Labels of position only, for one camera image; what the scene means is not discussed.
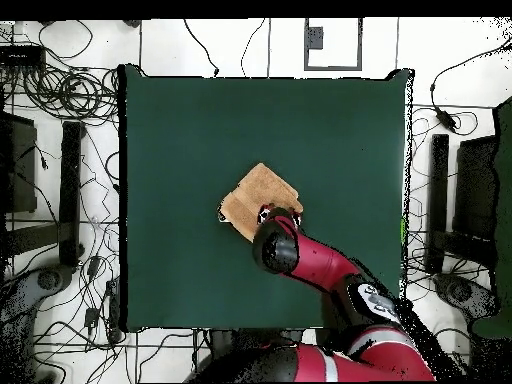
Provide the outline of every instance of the wire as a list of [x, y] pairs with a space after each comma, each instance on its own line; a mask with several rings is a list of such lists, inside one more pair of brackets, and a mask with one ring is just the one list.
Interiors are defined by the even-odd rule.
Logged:
[[141, 377], [138, 376], [137, 363], [139, 362], [139, 333], [135, 333], [135, 383], [140, 383]]
[[139, 68], [142, 68], [142, 21], [139, 25]]
[[254, 34], [256, 34], [258, 32], [258, 30], [263, 26], [263, 24], [265, 23], [266, 20], [267, 20], [267, 18], [263, 18], [263, 20], [261, 21], [261, 24], [251, 34], [251, 36], [249, 37], [249, 41], [247, 41], [247, 44], [245, 46], [244, 53], [242, 54], [242, 58], [240, 59], [240, 67], [242, 68], [242, 72], [244, 74], [244, 77], [246, 76], [245, 75], [245, 70], [244, 70], [244, 57], [245, 57], [245, 53], [247, 53], [247, 49], [249, 48], [249, 44], [251, 44], [252, 37], [254, 37]]
[[118, 155], [118, 154], [119, 154], [119, 151], [112, 153], [112, 154], [107, 158], [107, 160], [105, 161], [105, 172], [107, 173], [107, 175], [108, 175], [111, 179], [116, 180], [116, 181], [119, 181], [119, 178], [114, 177], [114, 176], [109, 172], [109, 170], [108, 170], [108, 163], [109, 163], [110, 159], [112, 159], [114, 156], [116, 156], [116, 155]]
[[460, 132], [454, 131], [455, 134], [461, 135], [461, 136], [468, 136], [468, 135], [473, 134], [475, 132], [475, 130], [478, 128], [478, 116], [476, 116], [476, 114], [474, 112], [459, 112], [459, 113], [451, 114], [450, 116], [452, 116], [452, 117], [455, 116], [456, 118], [459, 119], [459, 125], [455, 129], [459, 129], [462, 126], [462, 123], [460, 122], [460, 117], [459, 117], [460, 115], [471, 115], [475, 119], [475, 127], [467, 133], [460, 133]]
[[126, 346], [124, 347], [124, 362], [125, 362], [126, 377], [128, 378], [128, 382], [130, 384], [133, 384], [132, 380], [130, 378], [130, 372], [128, 371], [128, 348]]
[[267, 46], [267, 78], [270, 78], [270, 35], [272, 33], [272, 18], [268, 18], [268, 46]]
[[208, 53], [208, 50], [206, 50], [206, 47], [197, 39], [197, 37], [192, 33], [190, 27], [188, 26], [188, 23], [187, 23], [187, 20], [186, 19], [183, 19], [183, 22], [185, 23], [185, 28], [187, 28], [187, 31], [188, 33], [191, 35], [191, 37], [196, 41], [197, 44], [199, 44], [203, 50], [205, 51], [206, 53], [206, 57], [208, 58], [208, 62], [210, 62], [210, 64], [214, 67], [214, 71], [213, 71], [213, 76], [216, 77], [219, 73], [219, 68], [217, 67], [217, 65], [215, 65], [212, 60], [210, 59], [210, 53]]
[[446, 333], [447, 331], [452, 331], [454, 333], [460, 334], [461, 336], [464, 336], [468, 341], [472, 342], [472, 338], [470, 335], [464, 333], [464, 331], [459, 330], [458, 328], [443, 328], [442, 330], [439, 330], [438, 332], [434, 333], [434, 337], [437, 338], [440, 334]]
[[[56, 55], [56, 57], [54, 57], [54, 59], [57, 59], [57, 60], [63, 60], [63, 59], [74, 59], [75, 57], [78, 57], [80, 56], [83, 52], [85, 52], [87, 50], [87, 48], [91, 45], [91, 42], [92, 42], [92, 39], [94, 38], [91, 30], [87, 27], [87, 25], [85, 25], [82, 21], [79, 21], [77, 20], [76, 22], [78, 22], [80, 25], [82, 25], [86, 30], [87, 32], [89, 33], [89, 40], [87, 41], [87, 44], [86, 46], [80, 50], [78, 53], [74, 54], [73, 56], [58, 56]], [[38, 34], [38, 39], [39, 39], [39, 43], [41, 44], [41, 46], [44, 47], [44, 44], [43, 42], [41, 41], [41, 34], [43, 33], [44, 30], [46, 30], [47, 28], [50, 28], [50, 26], [43, 26], [41, 28], [41, 30], [39, 31], [39, 34]]]
[[[135, 381], [137, 384], [139, 384], [141, 381], [142, 381], [142, 366], [149, 362], [151, 359], [153, 359], [157, 354], [158, 352], [160, 352], [160, 349], [162, 349], [162, 346], [164, 345], [165, 341], [169, 338], [169, 337], [191, 337], [193, 335], [193, 333], [191, 334], [168, 334], [167, 336], [165, 336], [162, 341], [160, 342], [160, 345], [158, 346], [157, 350], [155, 351], [155, 353], [153, 353], [149, 358], [145, 359], [144, 361], [142, 361], [139, 365], [139, 372], [138, 372], [138, 378], [135, 378]], [[137, 358], [135, 359], [135, 376], [137, 376]]]
[[[427, 111], [427, 112], [436, 112], [435, 109], [431, 108], [431, 107], [420, 107], [418, 109], [416, 109], [414, 112], [413, 112], [413, 116], [415, 116], [418, 112], [420, 111]], [[475, 119], [475, 127], [467, 134], [471, 134], [473, 133], [475, 130], [476, 130], [476, 127], [478, 126], [478, 119], [476, 117], [476, 115], [474, 115], [472, 112], [461, 112], [461, 113], [456, 113], [456, 114], [452, 114], [450, 116], [454, 117], [456, 119], [456, 128], [457, 129], [460, 129], [461, 127], [461, 119], [460, 117], [464, 116], [464, 114], [469, 114], [471, 116], [473, 116], [473, 118]], [[420, 122], [424, 122], [427, 124], [427, 128], [423, 131], [414, 131], [414, 128], [417, 124], [419, 124]], [[429, 122], [429, 119], [426, 118], [426, 117], [420, 117], [420, 118], [417, 118], [417, 119], [414, 119], [413, 122], [412, 122], [412, 128], [413, 128], [413, 131], [412, 131], [412, 135], [413, 135], [413, 139], [412, 139], [412, 143], [413, 143], [413, 148], [412, 148], [412, 157], [411, 157], [411, 164], [410, 164], [410, 167], [411, 169], [418, 175], [421, 175], [422, 177], [425, 177], [425, 178], [428, 178], [429, 175], [425, 172], [422, 172], [420, 170], [418, 170], [417, 168], [417, 164], [416, 164], [416, 155], [418, 154], [419, 152], [419, 149], [426, 144], [426, 138], [427, 136], [429, 135], [429, 133], [436, 127], [438, 127], [440, 125], [440, 123], [437, 123], [436, 125], [433, 125], [431, 126], [430, 125], [430, 122]], [[419, 137], [419, 136], [422, 136], [422, 138], [420, 140], [417, 140], [416, 137]], [[450, 174], [448, 175], [448, 177], [452, 177], [452, 176], [455, 176], [456, 173], [454, 174]], [[425, 270], [425, 266], [423, 264], [423, 256], [424, 256], [424, 253], [426, 251], [426, 245], [425, 245], [425, 242], [423, 241], [422, 239], [422, 234], [426, 234], [427, 232], [426, 231], [423, 231], [423, 222], [424, 222], [424, 218], [428, 216], [428, 213], [425, 213], [423, 212], [424, 208], [423, 208], [423, 203], [416, 197], [414, 197], [413, 195], [411, 195], [412, 193], [414, 193], [415, 191], [418, 191], [419, 189], [427, 186], [429, 183], [427, 182], [426, 184], [423, 184], [423, 185], [420, 185], [416, 188], [413, 188], [409, 191], [409, 210], [408, 210], [408, 214], [409, 216], [413, 216], [415, 218], [417, 218], [419, 220], [419, 227], [417, 229], [412, 229], [412, 228], [408, 228], [407, 229], [407, 249], [408, 249], [408, 258], [407, 258], [407, 262], [405, 264], [406, 268], [407, 268], [407, 272], [406, 272], [406, 284], [405, 284], [405, 290], [404, 290], [404, 295], [406, 296], [407, 295], [407, 287], [414, 284], [420, 288], [423, 288], [425, 290], [425, 294], [418, 297], [418, 298], [415, 298], [415, 299], [411, 299], [412, 302], [416, 302], [416, 301], [419, 301], [423, 298], [425, 298], [429, 293], [431, 292], [436, 292], [435, 290], [432, 290], [430, 287], [431, 287], [431, 277], [432, 275], [431, 274], [428, 274]], [[415, 202], [417, 205], [418, 205], [418, 210], [417, 211], [413, 211], [412, 210], [412, 206], [414, 205]], [[412, 244], [413, 243], [417, 243], [419, 244], [421, 247], [420, 248], [413, 248]], [[477, 278], [478, 275], [479, 275], [479, 272], [480, 272], [480, 268], [477, 268], [476, 270], [470, 270], [470, 271], [464, 271], [462, 270], [462, 268], [464, 268], [465, 264], [467, 263], [467, 261], [464, 259], [464, 258], [460, 258], [460, 257], [457, 257], [456, 255], [453, 255], [453, 254], [450, 254], [449, 252], [439, 252], [439, 254], [437, 253], [430, 253], [431, 256], [436, 256], [438, 255], [439, 257], [447, 257], [447, 258], [455, 258], [458, 260], [458, 262], [455, 264], [455, 266], [451, 269], [450, 273], [454, 274], [454, 275], [464, 275], [464, 274], [469, 274], [469, 273], [473, 273], [473, 272], [476, 272], [477, 275], [476, 277], [473, 277], [473, 278]], [[417, 278], [415, 279], [411, 279], [412, 276], [414, 275], [418, 275]], [[424, 285], [422, 284], [419, 284], [421, 281], [423, 280], [429, 280], [429, 284], [428, 284], [428, 287], [425, 287]]]
[[[28, 36], [25, 35], [25, 37], [27, 42], [18, 44], [42, 47], [66, 70], [47, 64], [42, 71], [24, 72], [21, 82], [19, 81], [20, 73], [10, 71], [6, 74], [6, 78], [0, 80], [0, 88], [7, 84], [12, 87], [11, 93], [8, 93], [5, 89], [3, 90], [7, 94], [7, 96], [4, 95], [4, 101], [14, 96], [15, 89], [19, 87], [23, 91], [16, 92], [16, 94], [26, 94], [36, 108], [53, 117], [58, 119], [99, 119], [103, 122], [100, 124], [87, 123], [87, 125], [99, 126], [105, 122], [112, 122], [115, 126], [115, 118], [117, 117], [117, 69], [71, 66], [63, 61], [66, 58], [60, 57], [42, 44], [33, 43]], [[90, 74], [92, 70], [105, 72], [103, 77], [99, 79]]]
[[63, 367], [61, 367], [60, 365], [50, 364], [49, 362], [41, 361], [38, 358], [36, 358], [35, 356], [34, 356], [34, 360], [36, 362], [38, 362], [40, 365], [47, 365], [49, 367], [57, 368], [57, 369], [61, 370], [64, 375], [62, 376], [62, 380], [60, 381], [59, 384], [63, 384], [64, 383], [64, 380], [66, 380], [67, 373], [66, 373], [66, 370]]
[[472, 60], [474, 60], [474, 59], [477, 59], [477, 58], [482, 57], [482, 56], [491, 55], [491, 54], [493, 54], [493, 53], [496, 53], [496, 52], [498, 52], [499, 50], [504, 49], [504, 48], [507, 46], [507, 44], [508, 44], [508, 43], [510, 43], [510, 41], [512, 41], [512, 37], [508, 38], [508, 39], [507, 39], [507, 41], [505, 41], [501, 46], [499, 46], [499, 47], [497, 47], [497, 48], [495, 48], [495, 49], [492, 49], [492, 50], [489, 50], [489, 51], [486, 51], [486, 52], [483, 52], [483, 53], [479, 53], [479, 54], [477, 54], [477, 55], [475, 55], [475, 56], [470, 57], [469, 59], [464, 60], [463, 62], [460, 62], [460, 63], [458, 63], [458, 64], [456, 64], [456, 65], [450, 66], [450, 67], [448, 67], [448, 68], [444, 69], [443, 71], [439, 72], [439, 73], [436, 75], [436, 77], [434, 78], [434, 81], [432, 82], [432, 84], [431, 84], [431, 86], [430, 86], [430, 98], [431, 98], [431, 100], [432, 100], [432, 105], [433, 105], [436, 109], [439, 109], [439, 108], [436, 106], [435, 102], [434, 102], [434, 90], [436, 89], [436, 82], [437, 82], [437, 79], [438, 79], [441, 75], [443, 75], [445, 72], [448, 72], [448, 71], [450, 71], [450, 70], [452, 70], [452, 69], [455, 69], [455, 68], [457, 68], [457, 67], [459, 67], [459, 66], [461, 66], [461, 65], [465, 65], [466, 63], [471, 62], [471, 61], [472, 61]]

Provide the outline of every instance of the green tabletop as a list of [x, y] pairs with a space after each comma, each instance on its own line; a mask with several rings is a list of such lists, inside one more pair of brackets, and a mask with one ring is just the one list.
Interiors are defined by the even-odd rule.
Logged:
[[143, 77], [126, 67], [128, 328], [322, 326], [320, 293], [260, 270], [217, 220], [258, 162], [306, 233], [398, 294], [407, 70], [389, 80]]

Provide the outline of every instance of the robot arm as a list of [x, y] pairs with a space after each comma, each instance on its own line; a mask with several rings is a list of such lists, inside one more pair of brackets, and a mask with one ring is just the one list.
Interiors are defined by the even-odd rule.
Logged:
[[[443, 352], [407, 307], [386, 296], [342, 253], [306, 237], [300, 230], [300, 216], [293, 211], [264, 205], [258, 222], [254, 260], [266, 272], [322, 291], [329, 336], [320, 347], [299, 344], [233, 352], [213, 361], [189, 382], [435, 380], [399, 315], [422, 336], [423, 351], [430, 357]], [[460, 375], [447, 357], [440, 362], [438, 375]]]
[[331, 346], [346, 355], [327, 359], [319, 348], [299, 346], [296, 379], [311, 374], [304, 370], [318, 371], [323, 365], [325, 378], [331, 369], [331, 380], [336, 381], [434, 380], [402, 328], [393, 301], [367, 281], [355, 264], [306, 237], [293, 211], [263, 206], [259, 221], [253, 241], [256, 263], [267, 272], [283, 274], [325, 293], [324, 316], [332, 334]]

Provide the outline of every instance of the cable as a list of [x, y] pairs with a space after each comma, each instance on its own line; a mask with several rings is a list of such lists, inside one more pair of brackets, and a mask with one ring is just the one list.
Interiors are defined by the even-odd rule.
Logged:
[[434, 333], [434, 337], [437, 338], [440, 334], [446, 333], [447, 331], [453, 331], [454, 333], [460, 334], [461, 336], [464, 336], [469, 342], [472, 342], [472, 338], [470, 335], [464, 333], [464, 331], [459, 330], [458, 328], [443, 328], [442, 330], [439, 330], [438, 332]]
[[247, 53], [247, 49], [249, 48], [249, 44], [251, 44], [252, 37], [254, 37], [254, 34], [256, 34], [258, 32], [258, 30], [263, 26], [263, 24], [265, 23], [266, 20], [267, 20], [267, 18], [263, 18], [263, 20], [261, 21], [261, 24], [251, 34], [251, 36], [249, 37], [249, 41], [247, 42], [247, 44], [245, 46], [244, 53], [242, 54], [242, 58], [240, 59], [240, 67], [242, 68], [242, 72], [244, 74], [244, 77], [246, 76], [245, 75], [245, 70], [244, 70], [244, 57], [245, 57], [245, 53]]
[[[87, 131], [87, 130], [86, 130], [85, 132], [86, 132], [87, 136], [89, 137], [89, 139], [90, 139], [90, 140], [91, 140], [91, 142], [92, 142], [92, 145], [93, 145], [93, 147], [94, 147], [94, 150], [96, 151], [96, 154], [98, 155], [98, 159], [99, 159], [99, 160], [100, 160], [100, 162], [101, 162], [101, 166], [103, 166], [103, 169], [105, 170], [105, 172], [106, 172], [106, 174], [107, 174], [107, 176], [108, 176], [108, 178], [109, 178], [109, 180], [110, 180], [110, 183], [112, 184], [112, 186], [113, 186], [114, 188], [116, 188], [116, 184], [114, 183], [114, 178], [111, 176], [111, 174], [110, 174], [110, 173], [108, 172], [108, 170], [107, 170], [107, 162], [103, 162], [103, 159], [102, 159], [102, 157], [101, 157], [101, 155], [100, 155], [100, 152], [99, 152], [99, 150], [98, 150], [98, 147], [96, 146], [96, 143], [94, 142], [94, 140], [93, 140], [93, 138], [92, 138], [91, 134], [89, 133], [89, 131]], [[103, 203], [103, 207], [104, 207], [104, 208], [107, 210], [107, 212], [108, 212], [108, 216], [107, 216], [105, 219], [103, 219], [103, 221], [106, 221], [106, 220], [110, 217], [110, 215], [111, 215], [111, 214], [110, 214], [109, 209], [107, 208], [107, 205], [105, 204], [105, 200], [106, 200], [106, 198], [107, 198], [107, 196], [108, 196], [109, 190], [108, 190], [108, 188], [106, 188], [103, 184], [99, 183], [97, 180], [96, 180], [96, 182], [97, 182], [99, 185], [101, 185], [105, 190], [107, 190], [107, 192], [105, 193], [105, 197], [103, 198], [103, 201], [102, 201], [102, 203]]]
[[267, 46], [267, 78], [270, 78], [270, 35], [272, 33], [272, 18], [268, 18], [268, 46]]
[[139, 68], [142, 68], [142, 21], [139, 25]]
[[107, 160], [105, 161], [105, 172], [107, 173], [107, 175], [108, 175], [111, 179], [116, 180], [116, 181], [119, 181], [119, 178], [114, 177], [114, 176], [109, 172], [109, 170], [108, 170], [108, 163], [109, 163], [110, 159], [112, 159], [114, 156], [116, 156], [116, 155], [118, 155], [118, 154], [119, 154], [119, 151], [112, 153], [112, 154], [107, 158]]
[[71, 327], [68, 323], [64, 322], [64, 321], [55, 321], [53, 324], [51, 324], [47, 329], [46, 331], [41, 334], [40, 336], [34, 336], [34, 337], [37, 337], [35, 340], [34, 340], [34, 344], [37, 344], [41, 339], [43, 339], [44, 337], [46, 337], [47, 333], [50, 332], [50, 330], [55, 327], [57, 324], [59, 325], [62, 325], [63, 328], [67, 328], [68, 330], [70, 330], [71, 332], [73, 332], [76, 337], [79, 337], [81, 338], [82, 340], [84, 340], [85, 342], [88, 342], [91, 346], [93, 346], [94, 348], [96, 349], [99, 349], [99, 350], [107, 350], [107, 349], [110, 349], [110, 345], [102, 345], [102, 344], [98, 344], [98, 343], [94, 343], [92, 340], [90, 340], [89, 338], [85, 337], [84, 335], [80, 334], [78, 331], [76, 331], [73, 327]]
[[[87, 41], [86, 46], [82, 50], [80, 50], [78, 53], [74, 54], [73, 56], [57, 56], [57, 57], [54, 57], [54, 59], [57, 59], [57, 58], [60, 59], [60, 60], [63, 60], [63, 59], [74, 59], [75, 57], [78, 57], [83, 52], [85, 52], [87, 50], [87, 48], [91, 45], [92, 39], [94, 38], [94, 36], [92, 35], [91, 30], [82, 21], [77, 20], [76, 22], [78, 22], [80, 25], [82, 25], [87, 30], [87, 32], [89, 33], [89, 40]], [[41, 30], [39, 31], [38, 39], [39, 39], [39, 43], [41, 44], [41, 46], [44, 46], [43, 42], [41, 41], [41, 34], [47, 28], [50, 28], [50, 26], [43, 26], [41, 28]]]
[[[15, 88], [19, 86], [23, 92], [16, 94], [26, 94], [37, 108], [53, 117], [58, 119], [100, 119], [103, 122], [99, 125], [112, 122], [115, 126], [117, 69], [71, 66], [63, 61], [65, 58], [58, 56], [53, 50], [42, 44], [33, 43], [28, 36], [24, 36], [28, 41], [18, 44], [42, 47], [66, 70], [47, 64], [43, 71], [23, 73], [21, 83], [18, 78], [19, 72], [12, 71], [7, 74], [7, 78], [0, 81], [0, 88], [6, 84], [12, 86], [12, 93], [7, 97], [4, 96], [4, 100], [8, 100], [11, 95], [14, 96]], [[101, 80], [89, 73], [92, 70], [105, 71]], [[92, 123], [87, 123], [87, 125], [99, 126]]]
[[[420, 111], [433, 111], [435, 112], [435, 109], [432, 109], [430, 107], [420, 107], [418, 109], [416, 109], [414, 112], [413, 112], [413, 116], [420, 112]], [[461, 113], [456, 113], [456, 114], [452, 114], [450, 116], [453, 116], [455, 117], [455, 119], [458, 120], [458, 125], [456, 123], [456, 127], [457, 128], [460, 128], [461, 127], [461, 122], [460, 122], [460, 116], [463, 116], [463, 114], [465, 113], [468, 113], [468, 112], [461, 112]], [[474, 118], [475, 118], [475, 122], [476, 122], [476, 125], [475, 127], [472, 129], [472, 131], [470, 131], [468, 134], [472, 133], [475, 131], [476, 127], [478, 126], [478, 119], [476, 118], [476, 115], [474, 115]], [[426, 130], [424, 131], [413, 131], [413, 149], [412, 149], [412, 157], [411, 157], [411, 169], [416, 172], [418, 175], [421, 175], [422, 177], [429, 177], [429, 175], [427, 175], [426, 173], [424, 172], [421, 172], [417, 169], [416, 167], [416, 163], [415, 163], [415, 159], [416, 159], [416, 155], [420, 149], [420, 147], [422, 145], [425, 144], [426, 142], [426, 137], [428, 136], [428, 134], [434, 129], [436, 128], [437, 126], [440, 125], [440, 123], [434, 125], [434, 126], [431, 126], [429, 124], [429, 119], [425, 118], [425, 117], [421, 117], [421, 118], [417, 118], [415, 120], [413, 120], [412, 122], [412, 125], [414, 127], [414, 125], [418, 124], [419, 122], [426, 122], [427, 124], [427, 128]], [[416, 137], [418, 136], [423, 136], [421, 141], [418, 143], [417, 140], [416, 140]], [[452, 177], [452, 176], [455, 176], [456, 173], [454, 174], [450, 174], [448, 175], [448, 177]], [[429, 183], [427, 182], [426, 184], [423, 184], [423, 185], [420, 185], [419, 187], [416, 187], [416, 188], [413, 188], [409, 191], [409, 194], [411, 193], [414, 193], [415, 191], [427, 186]], [[426, 217], [428, 214], [427, 213], [424, 213], [423, 212], [423, 203], [417, 199], [416, 197], [410, 195], [409, 196], [409, 200], [411, 201], [414, 201], [418, 204], [419, 206], [419, 209], [418, 209], [418, 212], [415, 213], [411, 210], [411, 205], [412, 203], [409, 202], [409, 215], [410, 216], [414, 216], [416, 218], [419, 219], [419, 228], [416, 230], [416, 229], [407, 229], [407, 239], [408, 239], [408, 243], [407, 243], [407, 248], [408, 248], [408, 258], [407, 258], [407, 262], [406, 262], [406, 267], [407, 267], [407, 273], [406, 273], [406, 279], [407, 279], [407, 282], [405, 284], [405, 291], [404, 291], [404, 295], [406, 296], [406, 293], [407, 293], [407, 287], [411, 284], [414, 284], [418, 287], [421, 287], [423, 288], [426, 293], [418, 298], [415, 298], [415, 299], [412, 299], [411, 301], [412, 302], [416, 302], [418, 300], [421, 300], [423, 298], [425, 298], [428, 293], [431, 293], [431, 292], [436, 292], [435, 290], [432, 290], [430, 288], [430, 281], [429, 281], [429, 286], [428, 287], [425, 287], [423, 286], [422, 284], [419, 284], [419, 282], [423, 281], [423, 280], [429, 280], [432, 275], [430, 274], [427, 274], [423, 277], [419, 277], [419, 278], [415, 278], [413, 280], [410, 279], [411, 276], [413, 275], [416, 275], [417, 273], [426, 273], [425, 271], [425, 266], [423, 264], [423, 255], [424, 255], [424, 251], [426, 250], [426, 245], [421, 237], [421, 234], [426, 234], [426, 231], [423, 231], [423, 219], [424, 217]], [[420, 244], [420, 248], [415, 248], [412, 250], [411, 252], [411, 244], [412, 243], [419, 243]], [[479, 275], [479, 272], [480, 272], [480, 267], [477, 268], [476, 270], [470, 270], [470, 271], [463, 271], [462, 268], [464, 267], [464, 265], [467, 263], [467, 261], [464, 260], [464, 258], [460, 258], [460, 257], [457, 257], [455, 255], [452, 255], [448, 252], [439, 252], [439, 256], [441, 257], [447, 257], [447, 258], [455, 258], [458, 260], [458, 262], [455, 264], [455, 266], [452, 268], [452, 270], [450, 271], [450, 273], [454, 274], [454, 275], [464, 275], [464, 274], [469, 274], [469, 273], [473, 273], [473, 272], [476, 272], [477, 275], [476, 277], [473, 277], [473, 278], [477, 278], [478, 275]]]
[[139, 362], [139, 333], [135, 333], [135, 383], [140, 383], [141, 377], [138, 376], [137, 363]]
[[430, 85], [430, 99], [432, 100], [432, 106], [434, 106], [434, 109], [436, 110], [436, 113], [437, 113], [437, 118], [439, 119], [439, 121], [443, 124], [443, 126], [447, 129], [449, 129], [450, 131], [452, 131], [453, 133], [455, 134], [458, 134], [455, 129], [457, 129], [456, 127], [456, 123], [454, 121], [454, 119], [446, 112], [446, 111], [443, 111], [441, 110], [435, 103], [434, 101], [434, 90], [436, 89], [436, 82], [437, 82], [437, 79], [443, 75], [445, 72], [448, 72], [452, 69], [455, 69], [461, 65], [465, 65], [466, 63], [474, 60], [474, 59], [477, 59], [479, 57], [482, 57], [482, 56], [486, 56], [486, 55], [492, 55], [493, 53], [496, 53], [500, 50], [507, 50], [507, 49], [510, 49], [512, 46], [507, 46], [507, 44], [510, 43], [510, 41], [512, 41], [512, 37], [508, 38], [507, 41], [505, 41], [501, 46], [495, 48], [495, 49], [492, 49], [492, 50], [489, 50], [489, 51], [486, 51], [486, 52], [483, 52], [483, 53], [479, 53], [475, 56], [472, 56], [470, 57], [469, 59], [466, 59], [464, 60], [463, 62], [460, 62], [456, 65], [453, 65], [453, 66], [450, 66], [446, 69], [444, 69], [443, 71], [439, 72], [436, 77], [434, 78], [434, 81], [432, 82], [432, 84]]
[[217, 67], [217, 65], [215, 65], [212, 60], [210, 59], [210, 53], [208, 53], [208, 50], [206, 50], [206, 47], [197, 39], [197, 37], [192, 33], [192, 31], [190, 30], [190, 27], [188, 26], [188, 23], [187, 23], [187, 20], [186, 19], [183, 19], [183, 22], [185, 23], [185, 28], [187, 28], [187, 31], [188, 33], [191, 35], [191, 37], [196, 41], [197, 44], [199, 44], [203, 50], [205, 51], [206, 53], [206, 57], [208, 58], [208, 62], [210, 62], [210, 64], [214, 67], [214, 71], [213, 71], [213, 76], [216, 77], [219, 73], [219, 68]]
[[57, 369], [61, 370], [61, 371], [62, 371], [62, 373], [63, 373], [64, 375], [62, 376], [62, 380], [60, 381], [60, 383], [59, 383], [59, 384], [63, 384], [63, 383], [64, 383], [64, 380], [66, 380], [67, 373], [66, 373], [66, 370], [65, 370], [63, 367], [61, 367], [60, 365], [50, 364], [50, 363], [48, 363], [48, 362], [41, 361], [41, 360], [39, 360], [38, 358], [36, 358], [35, 356], [34, 356], [34, 360], [35, 360], [36, 362], [38, 362], [40, 365], [47, 365], [47, 366], [49, 366], [49, 367], [57, 368]]
[[[158, 352], [160, 352], [160, 349], [162, 349], [162, 346], [164, 345], [165, 341], [169, 338], [169, 337], [191, 337], [192, 334], [168, 334], [167, 336], [165, 336], [162, 341], [160, 342], [160, 345], [158, 346], [157, 350], [155, 351], [155, 353], [153, 353], [149, 358], [145, 359], [144, 361], [142, 361], [139, 365], [139, 372], [138, 372], [138, 378], [135, 378], [135, 382], [137, 384], [140, 384], [140, 382], [142, 381], [142, 366], [146, 363], [146, 362], [149, 362], [151, 359], [153, 359], [157, 354]], [[137, 358], [135, 359], [135, 376], [137, 376]]]
[[128, 371], [128, 348], [126, 346], [124, 347], [124, 362], [125, 362], [126, 377], [128, 378], [128, 382], [130, 384], [133, 384], [132, 380], [130, 378], [130, 372]]

